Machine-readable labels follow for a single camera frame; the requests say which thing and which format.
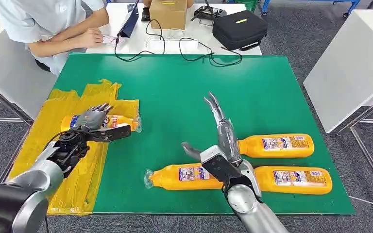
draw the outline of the green table surface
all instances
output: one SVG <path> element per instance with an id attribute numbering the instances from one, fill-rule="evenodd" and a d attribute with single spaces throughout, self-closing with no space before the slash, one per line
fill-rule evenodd
<path id="1" fill-rule="evenodd" d="M 181 142 L 199 149 L 217 143 L 213 115 L 203 100 L 208 91 L 217 96 L 239 139 L 271 133 L 307 133 L 313 138 L 315 151 L 306 158 L 244 156 L 254 167 L 317 166 L 331 174 L 333 189 L 326 195 L 263 192 L 263 201 L 276 214 L 355 213 L 285 56 L 244 56 L 239 65 L 216 67 L 208 58 L 187 62 L 179 55 L 142 55 L 127 63 L 109 54 L 72 54 L 54 88 L 81 94 L 87 83 L 104 78 L 122 84 L 119 99 L 140 100 L 143 130 L 109 144 L 94 213 L 232 213 L 220 190 L 144 186 L 147 169 L 197 162 L 183 152 Z"/>

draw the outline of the yellow tape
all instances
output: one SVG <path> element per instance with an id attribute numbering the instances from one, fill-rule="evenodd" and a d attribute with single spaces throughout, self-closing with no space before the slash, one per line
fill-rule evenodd
<path id="1" fill-rule="evenodd" d="M 140 124 L 139 100 L 117 100 L 120 87 L 118 83 L 112 84 L 103 79 L 100 84 L 87 84 L 81 97 L 74 90 L 52 90 L 31 127 L 9 177 L 12 178 L 31 167 L 47 141 L 60 132 L 62 119 L 66 115 L 80 114 L 91 106 L 108 102 L 114 106 L 110 114 L 133 118 Z M 51 198 L 49 215 L 86 215 L 92 212 L 108 144 L 88 142 L 88 145 L 90 150 L 86 156 L 80 160 L 68 178 L 64 179 Z"/>
<path id="2" fill-rule="evenodd" d="M 235 22 L 235 23 L 242 23 L 242 22 L 245 22 L 245 21 L 247 21 L 246 18 L 245 18 L 245 19 L 242 19 L 242 20 L 240 20 L 240 21 L 237 21 L 237 22 Z"/>

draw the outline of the black case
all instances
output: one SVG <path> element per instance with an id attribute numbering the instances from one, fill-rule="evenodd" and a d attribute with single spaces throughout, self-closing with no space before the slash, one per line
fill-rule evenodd
<path id="1" fill-rule="evenodd" d="M 215 19 L 212 34 L 228 50 L 249 50 L 261 44 L 267 23 L 250 11 Z"/>

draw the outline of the white table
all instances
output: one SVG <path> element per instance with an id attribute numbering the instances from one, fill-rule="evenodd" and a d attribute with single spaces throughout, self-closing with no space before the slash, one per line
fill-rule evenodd
<path id="1" fill-rule="evenodd" d="M 0 22 L 0 94 L 35 119 L 55 81 L 55 75 L 36 65 L 24 43 L 9 39 Z"/>
<path id="2" fill-rule="evenodd" d="M 100 28 L 103 34 L 105 35 L 112 35 L 116 36 L 119 30 L 121 29 L 122 24 L 124 23 L 125 17 L 127 15 L 127 5 L 129 3 L 109 3 L 106 6 L 106 10 L 109 14 L 109 24 Z M 186 13 L 186 27 L 184 32 L 184 37 L 190 37 L 200 41 L 201 43 L 205 44 L 206 46 L 210 47 L 213 52 L 216 54 L 232 54 L 226 50 L 221 49 L 222 44 L 214 38 L 212 35 L 212 27 L 205 26 L 198 22 L 198 19 L 194 21 L 190 21 L 194 15 L 194 11 L 199 7 L 203 6 L 204 4 L 194 4 L 191 8 L 187 10 Z M 244 4 L 211 4 L 212 7 L 223 9 L 227 12 L 227 14 L 232 14 L 240 11 L 245 10 Z M 132 32 L 131 38 L 125 45 L 121 48 L 117 48 L 117 53 L 129 53 L 129 54 L 136 54 L 142 50 L 146 49 L 146 41 L 150 37 L 145 33 L 146 26 L 148 22 L 141 21 L 142 15 L 142 8 L 144 4 L 138 4 L 138 11 L 139 11 L 139 18 L 134 31 Z M 159 30 L 149 28 L 148 31 L 150 33 L 159 34 Z M 102 45 L 97 48 L 87 49 L 86 52 L 89 53 L 114 53 L 114 48 L 108 45 Z M 238 51 L 242 55 L 262 55 L 261 49 L 258 47 L 253 48 L 248 51 Z M 197 52 L 191 52 L 197 54 L 205 54 L 208 53 L 207 48 L 203 47 L 202 45 L 198 45 Z"/>
<path id="3" fill-rule="evenodd" d="M 304 81 L 327 133 L 373 105 L 373 10 L 353 10 Z"/>

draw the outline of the person's hand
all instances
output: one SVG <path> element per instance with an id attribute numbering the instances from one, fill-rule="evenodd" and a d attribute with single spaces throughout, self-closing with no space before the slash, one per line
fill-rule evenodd
<path id="1" fill-rule="evenodd" d="M 102 43 L 102 34 L 98 28 L 88 28 L 86 32 L 76 37 L 81 48 L 92 48 Z"/>

